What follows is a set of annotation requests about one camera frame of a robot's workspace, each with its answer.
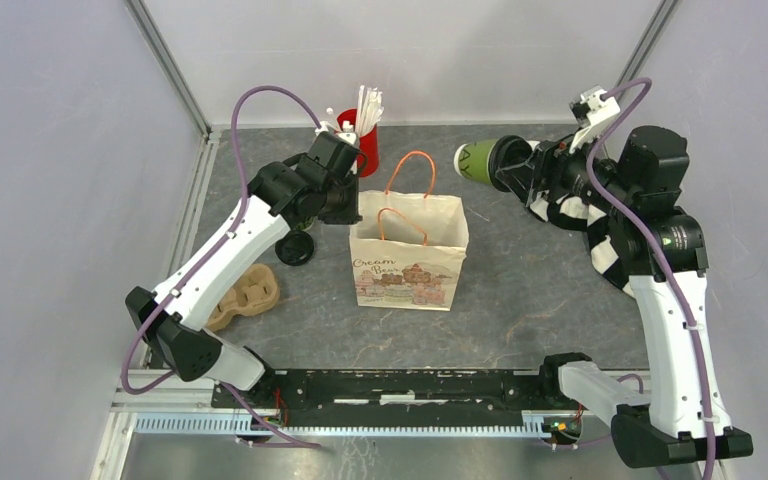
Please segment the brown paper takeout bag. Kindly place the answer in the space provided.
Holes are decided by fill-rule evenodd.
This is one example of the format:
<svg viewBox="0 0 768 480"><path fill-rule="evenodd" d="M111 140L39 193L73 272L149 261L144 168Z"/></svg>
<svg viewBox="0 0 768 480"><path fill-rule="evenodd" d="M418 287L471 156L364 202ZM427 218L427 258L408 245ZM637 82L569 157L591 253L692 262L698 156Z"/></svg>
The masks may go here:
<svg viewBox="0 0 768 480"><path fill-rule="evenodd" d="M410 158L428 161L431 176L423 193L399 193L392 175L384 190L359 194L362 220L349 230L350 260L360 307L449 311L469 243L462 200L433 193L437 170L431 156L411 151Z"/></svg>

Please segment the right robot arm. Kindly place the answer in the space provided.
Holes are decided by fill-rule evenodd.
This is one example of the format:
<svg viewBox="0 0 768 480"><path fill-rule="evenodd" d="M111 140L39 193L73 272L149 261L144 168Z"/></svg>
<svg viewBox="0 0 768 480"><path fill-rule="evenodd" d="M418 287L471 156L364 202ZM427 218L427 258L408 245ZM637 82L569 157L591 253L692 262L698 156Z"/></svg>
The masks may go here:
<svg viewBox="0 0 768 480"><path fill-rule="evenodd" d="M571 136L527 141L507 135L487 157L490 183L534 215L583 232L600 272L628 289L644 327L651 387L623 389L587 356L548 357L540 400L574 400L610 429L631 468L752 455L719 393L706 331L708 257L703 230L677 203L689 166L686 140L658 126L635 128L618 160L598 159Z"/></svg>

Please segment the green paper coffee cup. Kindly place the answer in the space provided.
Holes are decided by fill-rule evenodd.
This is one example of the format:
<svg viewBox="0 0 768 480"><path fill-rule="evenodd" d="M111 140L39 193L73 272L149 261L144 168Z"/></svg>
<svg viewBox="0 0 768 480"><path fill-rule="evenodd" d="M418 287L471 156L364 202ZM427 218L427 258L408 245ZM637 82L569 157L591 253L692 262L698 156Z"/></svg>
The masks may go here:
<svg viewBox="0 0 768 480"><path fill-rule="evenodd" d="M455 172L462 178L492 186L498 191L509 189L497 177L499 139L487 139L459 146L453 157Z"/></svg>

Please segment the black plastic cup lid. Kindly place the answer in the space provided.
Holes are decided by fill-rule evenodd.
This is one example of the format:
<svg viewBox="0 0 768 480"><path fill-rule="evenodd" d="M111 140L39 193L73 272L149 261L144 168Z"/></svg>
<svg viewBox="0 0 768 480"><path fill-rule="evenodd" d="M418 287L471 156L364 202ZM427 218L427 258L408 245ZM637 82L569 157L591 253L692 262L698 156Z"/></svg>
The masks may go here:
<svg viewBox="0 0 768 480"><path fill-rule="evenodd" d="M530 160L538 145L517 135L506 135L496 141L488 158L491 185L502 192L518 196L528 193L534 167Z"/></svg>

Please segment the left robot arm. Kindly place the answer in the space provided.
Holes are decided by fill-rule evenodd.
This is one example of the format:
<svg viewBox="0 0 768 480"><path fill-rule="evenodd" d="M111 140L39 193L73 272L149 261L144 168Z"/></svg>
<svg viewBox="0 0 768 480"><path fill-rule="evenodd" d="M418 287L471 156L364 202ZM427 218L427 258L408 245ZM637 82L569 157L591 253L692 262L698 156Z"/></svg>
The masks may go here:
<svg viewBox="0 0 768 480"><path fill-rule="evenodd" d="M286 245L294 227L311 218L336 225L360 220L356 162L363 153L357 144L352 133L321 131L308 151L262 167L225 223L184 266L152 289L128 293L137 340L174 375L230 384L250 407L272 399L266 363L206 325L226 292L266 250Z"/></svg>

